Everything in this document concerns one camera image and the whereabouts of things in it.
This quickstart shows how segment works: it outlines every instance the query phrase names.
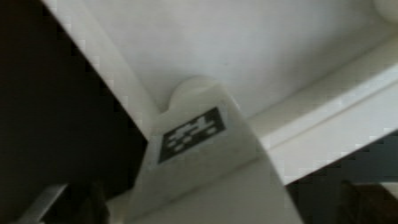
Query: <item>qr code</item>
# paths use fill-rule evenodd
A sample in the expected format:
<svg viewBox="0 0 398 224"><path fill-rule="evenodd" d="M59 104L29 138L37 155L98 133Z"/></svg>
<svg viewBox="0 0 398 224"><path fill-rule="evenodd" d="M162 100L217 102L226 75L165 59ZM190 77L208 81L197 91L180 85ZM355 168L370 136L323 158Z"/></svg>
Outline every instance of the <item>qr code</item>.
<svg viewBox="0 0 398 224"><path fill-rule="evenodd" d="M220 111L219 108L213 108L165 133L158 163L181 154L224 130L226 125L222 122Z"/></svg>

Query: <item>white ceiling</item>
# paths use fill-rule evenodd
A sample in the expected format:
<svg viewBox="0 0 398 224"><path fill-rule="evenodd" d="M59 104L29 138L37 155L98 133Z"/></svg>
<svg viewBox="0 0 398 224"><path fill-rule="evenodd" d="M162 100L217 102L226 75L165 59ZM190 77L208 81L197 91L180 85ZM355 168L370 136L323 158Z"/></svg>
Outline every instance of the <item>white ceiling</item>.
<svg viewBox="0 0 398 224"><path fill-rule="evenodd" d="M251 117L393 33L371 0L85 0L162 110L194 75Z"/></svg>

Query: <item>sticker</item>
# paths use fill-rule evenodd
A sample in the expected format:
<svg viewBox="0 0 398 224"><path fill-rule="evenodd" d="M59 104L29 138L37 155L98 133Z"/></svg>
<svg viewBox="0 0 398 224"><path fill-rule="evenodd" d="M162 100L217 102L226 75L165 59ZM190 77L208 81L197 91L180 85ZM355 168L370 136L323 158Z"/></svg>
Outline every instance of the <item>sticker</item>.
<svg viewBox="0 0 398 224"><path fill-rule="evenodd" d="M158 163L192 149L224 130L220 111L213 108L165 133Z"/></svg>

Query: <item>printed label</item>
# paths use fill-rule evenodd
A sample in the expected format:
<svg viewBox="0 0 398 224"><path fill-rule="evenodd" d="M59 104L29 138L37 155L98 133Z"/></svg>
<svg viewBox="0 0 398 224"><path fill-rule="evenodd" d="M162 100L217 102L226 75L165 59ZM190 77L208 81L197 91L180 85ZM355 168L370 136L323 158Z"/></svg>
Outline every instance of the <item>printed label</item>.
<svg viewBox="0 0 398 224"><path fill-rule="evenodd" d="M220 111L219 108L213 108L165 133L158 163L167 161L178 154L181 154L224 130L226 125L222 122Z"/></svg>

